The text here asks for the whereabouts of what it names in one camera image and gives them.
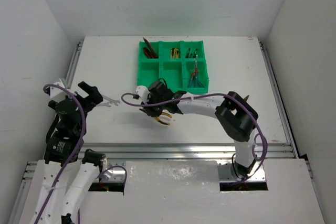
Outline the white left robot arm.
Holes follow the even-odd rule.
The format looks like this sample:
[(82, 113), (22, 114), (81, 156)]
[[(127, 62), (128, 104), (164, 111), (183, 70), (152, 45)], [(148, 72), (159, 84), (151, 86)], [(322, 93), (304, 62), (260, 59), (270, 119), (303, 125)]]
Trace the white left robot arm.
[(56, 113), (46, 136), (43, 177), (31, 223), (75, 223), (80, 207), (94, 180), (107, 165), (104, 153), (85, 151), (78, 155), (86, 134), (86, 117), (103, 101), (98, 88), (84, 81), (78, 84), (87, 96), (58, 85), (47, 84), (48, 106)]

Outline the yellow handle needle-nose pliers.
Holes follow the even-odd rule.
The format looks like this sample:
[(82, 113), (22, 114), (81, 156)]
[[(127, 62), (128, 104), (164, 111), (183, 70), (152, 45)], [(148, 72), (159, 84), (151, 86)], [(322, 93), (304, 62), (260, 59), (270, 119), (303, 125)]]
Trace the yellow handle needle-nose pliers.
[(162, 125), (169, 126), (173, 116), (167, 112), (162, 112), (159, 116), (155, 116), (154, 119)]

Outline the red black utility knife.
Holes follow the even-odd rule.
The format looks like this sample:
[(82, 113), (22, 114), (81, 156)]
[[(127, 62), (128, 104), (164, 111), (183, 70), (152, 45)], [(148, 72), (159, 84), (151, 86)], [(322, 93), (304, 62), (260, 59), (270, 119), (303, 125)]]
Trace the red black utility knife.
[(152, 47), (151, 43), (144, 37), (142, 37), (147, 48), (148, 48), (148, 51), (150, 52), (151, 54), (151, 57), (154, 58), (154, 59), (157, 59), (159, 56), (158, 54), (156, 53), (156, 51), (154, 50), (154, 48)]

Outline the silver open-end wrench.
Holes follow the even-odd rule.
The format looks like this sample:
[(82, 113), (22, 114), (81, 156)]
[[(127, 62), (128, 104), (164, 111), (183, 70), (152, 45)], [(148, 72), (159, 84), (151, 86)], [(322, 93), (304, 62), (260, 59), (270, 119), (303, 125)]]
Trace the silver open-end wrench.
[(119, 104), (120, 104), (119, 100), (112, 99), (112, 98), (107, 97), (107, 96), (105, 96), (103, 94), (102, 94), (102, 97), (105, 100), (105, 102), (109, 102), (111, 104), (111, 106), (112, 105), (119, 106)]
[(111, 107), (111, 104), (109, 102), (105, 102), (105, 103), (100, 103), (97, 104), (97, 106), (106, 106), (106, 107)]

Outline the red black box cutter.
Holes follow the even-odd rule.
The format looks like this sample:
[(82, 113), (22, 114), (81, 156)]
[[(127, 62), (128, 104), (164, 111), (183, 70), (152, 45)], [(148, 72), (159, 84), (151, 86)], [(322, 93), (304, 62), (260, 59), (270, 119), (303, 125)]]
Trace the red black box cutter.
[(150, 52), (150, 50), (149, 49), (147, 49), (147, 48), (143, 48), (143, 52), (144, 52), (144, 54), (146, 55), (146, 57), (148, 58), (148, 59), (154, 59), (154, 56), (152, 55), (152, 53)]

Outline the small yellow black cutter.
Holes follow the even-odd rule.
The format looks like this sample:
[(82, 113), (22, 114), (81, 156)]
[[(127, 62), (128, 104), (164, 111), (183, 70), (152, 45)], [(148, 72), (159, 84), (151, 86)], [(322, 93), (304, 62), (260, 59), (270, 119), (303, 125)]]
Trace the small yellow black cutter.
[(176, 59), (180, 58), (180, 50), (178, 48), (175, 48), (174, 50), (174, 58)]

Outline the yellow black utility knife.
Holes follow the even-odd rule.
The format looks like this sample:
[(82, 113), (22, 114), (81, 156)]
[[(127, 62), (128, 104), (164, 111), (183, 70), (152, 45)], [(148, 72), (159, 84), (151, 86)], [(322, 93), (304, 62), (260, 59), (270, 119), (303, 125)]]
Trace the yellow black utility knife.
[(171, 58), (171, 59), (174, 59), (174, 58), (175, 58), (175, 48), (172, 48), (172, 49), (171, 49), (171, 52), (170, 52), (170, 58)]

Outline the blue red handle screwdriver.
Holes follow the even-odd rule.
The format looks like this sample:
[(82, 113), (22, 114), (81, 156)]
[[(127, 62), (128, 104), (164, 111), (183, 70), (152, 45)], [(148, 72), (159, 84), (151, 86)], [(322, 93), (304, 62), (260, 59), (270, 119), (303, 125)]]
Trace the blue red handle screwdriver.
[(191, 77), (188, 83), (188, 87), (192, 88), (192, 87), (197, 87), (197, 68), (195, 68), (192, 73), (191, 73)]

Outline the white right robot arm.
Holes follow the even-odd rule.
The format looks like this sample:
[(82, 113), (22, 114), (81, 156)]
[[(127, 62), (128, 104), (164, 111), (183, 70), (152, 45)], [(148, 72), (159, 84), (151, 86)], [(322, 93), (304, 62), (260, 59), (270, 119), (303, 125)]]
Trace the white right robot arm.
[(253, 138), (257, 112), (236, 92), (228, 97), (220, 94), (193, 95), (186, 91), (173, 92), (163, 82), (150, 87), (138, 86), (135, 93), (141, 99), (141, 111), (162, 124), (161, 115), (197, 114), (218, 119), (226, 134), (234, 141), (236, 150), (233, 172), (246, 178), (256, 163)]

